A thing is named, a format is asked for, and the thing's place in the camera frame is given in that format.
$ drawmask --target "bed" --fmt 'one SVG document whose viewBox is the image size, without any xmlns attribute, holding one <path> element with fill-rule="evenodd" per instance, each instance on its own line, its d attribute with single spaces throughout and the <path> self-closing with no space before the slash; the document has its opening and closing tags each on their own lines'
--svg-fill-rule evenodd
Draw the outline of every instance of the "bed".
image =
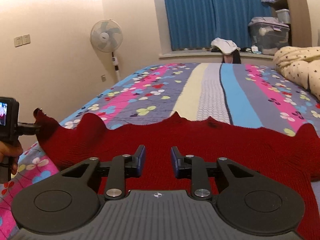
<svg viewBox="0 0 320 240">
<path fill-rule="evenodd" d="M 209 116 L 236 126 L 266 127 L 294 136 L 304 123 L 320 135 L 320 103 L 271 67 L 218 63 L 154 65 L 143 68 L 104 91 L 60 125 L 73 129 L 85 113 L 95 113 L 109 129 L 128 123 L 147 125 L 175 111 L 188 120 Z M 58 170 L 38 144 L 19 160 L 17 175 L 1 190 L 0 239 L 18 228 L 10 212 L 13 197 L 24 187 Z M 320 183 L 313 183 L 320 205 Z"/>
</svg>

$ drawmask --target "standing fan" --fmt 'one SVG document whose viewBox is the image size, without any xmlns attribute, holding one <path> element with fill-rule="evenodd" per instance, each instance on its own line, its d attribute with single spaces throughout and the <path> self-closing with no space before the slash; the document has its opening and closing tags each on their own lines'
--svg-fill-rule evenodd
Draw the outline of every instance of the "standing fan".
<svg viewBox="0 0 320 240">
<path fill-rule="evenodd" d="M 111 19 L 97 22 L 90 34 L 92 46 L 102 52 L 112 52 L 112 63 L 115 66 L 118 82 L 120 81 L 120 74 L 118 60 L 114 55 L 114 51 L 119 48 L 122 39 L 119 25 Z"/>
</svg>

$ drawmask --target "hand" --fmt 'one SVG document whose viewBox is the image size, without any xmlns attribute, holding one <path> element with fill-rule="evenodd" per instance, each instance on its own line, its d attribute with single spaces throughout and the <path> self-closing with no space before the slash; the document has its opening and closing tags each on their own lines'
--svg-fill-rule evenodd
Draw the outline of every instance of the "hand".
<svg viewBox="0 0 320 240">
<path fill-rule="evenodd" d="M 0 163 L 3 161 L 5 156 L 14 157 L 11 173 L 17 174 L 19 156 L 23 153 L 22 146 L 19 141 L 16 141 L 14 145 L 10 145 L 0 141 Z"/>
</svg>

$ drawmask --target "blue curtain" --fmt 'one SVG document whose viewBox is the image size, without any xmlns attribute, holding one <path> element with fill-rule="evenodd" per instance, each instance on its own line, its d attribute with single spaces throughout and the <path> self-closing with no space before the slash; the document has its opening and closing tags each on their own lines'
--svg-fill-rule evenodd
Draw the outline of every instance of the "blue curtain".
<svg viewBox="0 0 320 240">
<path fill-rule="evenodd" d="M 172 50 L 210 47 L 219 37 L 250 47 L 248 23 L 271 16 L 260 0 L 165 0 Z"/>
</svg>

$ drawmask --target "red sweater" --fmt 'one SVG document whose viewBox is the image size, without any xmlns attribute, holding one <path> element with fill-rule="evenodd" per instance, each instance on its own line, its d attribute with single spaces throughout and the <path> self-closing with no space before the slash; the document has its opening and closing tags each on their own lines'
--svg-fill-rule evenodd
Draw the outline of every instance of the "red sweater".
<svg viewBox="0 0 320 240">
<path fill-rule="evenodd" d="M 146 146 L 146 162 L 139 179 L 126 180 L 129 189 L 190 189 L 190 181 L 174 178 L 170 148 L 182 155 L 193 154 L 207 162 L 227 157 L 296 190 L 304 199 L 305 215 L 298 232 L 306 240 L 320 239 L 320 217 L 311 180 L 320 178 L 320 139 L 311 124 L 303 125 L 295 137 L 266 128 L 250 129 L 218 122 L 188 121 L 177 113 L 150 125 L 124 125 L 108 130 L 95 114 L 85 114 L 76 129 L 61 127 L 39 111 L 37 135 L 42 149 L 59 169 L 95 156 L 101 161 L 133 154 Z M 212 190 L 217 193 L 214 183 Z"/>
</svg>

